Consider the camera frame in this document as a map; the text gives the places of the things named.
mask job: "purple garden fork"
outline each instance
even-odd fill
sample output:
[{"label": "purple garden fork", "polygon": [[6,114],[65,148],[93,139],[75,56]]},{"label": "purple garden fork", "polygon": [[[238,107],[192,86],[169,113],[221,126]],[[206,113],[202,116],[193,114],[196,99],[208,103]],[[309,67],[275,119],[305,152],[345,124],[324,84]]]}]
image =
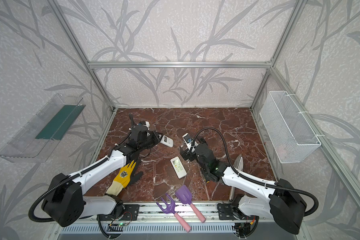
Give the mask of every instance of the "purple garden fork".
[{"label": "purple garden fork", "polygon": [[175,212],[175,206],[176,206],[175,201],[168,195],[168,193],[166,193],[166,195],[171,200],[171,204],[168,204],[163,198],[161,198],[161,200],[167,205],[166,209],[163,209],[163,207],[160,206],[160,204],[158,204],[158,202],[156,202],[156,204],[163,211],[163,213],[165,213],[165,214],[173,213],[175,215],[175,217],[177,218],[177,220],[179,221],[179,223],[183,226],[183,228],[187,232],[190,232],[190,230],[191,230],[190,225],[188,225],[188,223],[182,217],[180,217],[180,215],[178,215]]}]

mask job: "yellow work glove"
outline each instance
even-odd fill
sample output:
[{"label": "yellow work glove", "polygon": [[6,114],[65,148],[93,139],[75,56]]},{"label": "yellow work glove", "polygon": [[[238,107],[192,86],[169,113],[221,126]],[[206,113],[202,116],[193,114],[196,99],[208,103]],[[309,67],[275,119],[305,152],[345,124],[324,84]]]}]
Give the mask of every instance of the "yellow work glove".
[{"label": "yellow work glove", "polygon": [[119,174],[113,179],[113,182],[107,189],[106,194],[117,196],[123,188],[137,182],[143,175],[143,172],[139,172],[135,175],[135,171],[140,162],[141,160],[138,159],[136,162],[132,161],[128,165],[120,168]]}]

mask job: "wallpaper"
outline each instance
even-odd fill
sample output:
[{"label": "wallpaper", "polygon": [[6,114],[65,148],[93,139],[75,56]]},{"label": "wallpaper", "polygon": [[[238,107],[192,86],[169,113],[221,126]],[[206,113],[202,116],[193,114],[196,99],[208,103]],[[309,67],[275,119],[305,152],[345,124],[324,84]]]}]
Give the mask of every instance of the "wallpaper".
[{"label": "wallpaper", "polygon": [[[48,223],[31,222],[30,205],[59,173],[87,166],[110,116],[100,92],[46,2],[0,0],[0,148],[56,93],[86,107],[45,163],[0,158],[0,240],[42,239]],[[46,217],[38,207],[36,215]]]},{"label": "wallpaper", "polygon": [[96,74],[116,106],[250,107],[262,68],[102,68]]},{"label": "wallpaper", "polygon": [[91,61],[269,61],[295,0],[58,0]]},{"label": "wallpaper", "polygon": [[360,0],[306,5],[276,67],[360,182]]},{"label": "wallpaper", "polygon": [[[321,148],[300,163],[280,163],[259,113],[268,92],[281,90],[271,76],[253,109],[275,175],[288,180],[297,189],[314,194],[319,200],[317,211],[304,217],[312,240],[360,240],[360,211],[322,154]],[[302,197],[307,202],[307,208],[310,208],[313,201]]]}]

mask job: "white remote control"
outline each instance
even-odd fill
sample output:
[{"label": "white remote control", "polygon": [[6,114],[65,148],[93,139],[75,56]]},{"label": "white remote control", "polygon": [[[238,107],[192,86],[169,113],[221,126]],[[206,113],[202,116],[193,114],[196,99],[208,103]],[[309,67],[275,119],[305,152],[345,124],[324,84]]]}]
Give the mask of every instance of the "white remote control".
[{"label": "white remote control", "polygon": [[171,163],[173,168],[175,169],[178,178],[182,178],[187,175],[187,172],[185,171],[179,157],[172,158]]},{"label": "white remote control", "polygon": [[173,140],[165,135],[162,137],[160,142],[168,147],[173,147]]}]

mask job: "pink handle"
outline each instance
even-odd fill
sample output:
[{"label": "pink handle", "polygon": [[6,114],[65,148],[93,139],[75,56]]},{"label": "pink handle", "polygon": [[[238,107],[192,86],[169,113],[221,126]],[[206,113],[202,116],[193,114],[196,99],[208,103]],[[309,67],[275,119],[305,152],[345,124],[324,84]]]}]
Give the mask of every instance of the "pink handle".
[{"label": "pink handle", "polygon": [[179,223],[183,226],[183,228],[184,228],[187,232],[190,232],[191,226],[188,225],[188,223],[187,223],[182,217],[180,217],[180,215],[178,215],[177,213],[175,213],[175,217],[177,218],[177,220],[179,221]]},{"label": "pink handle", "polygon": [[205,217],[204,215],[197,209],[197,207],[195,207],[194,204],[190,204],[191,208],[193,209],[193,211],[196,213],[196,216],[200,219],[200,221],[205,222]]}]

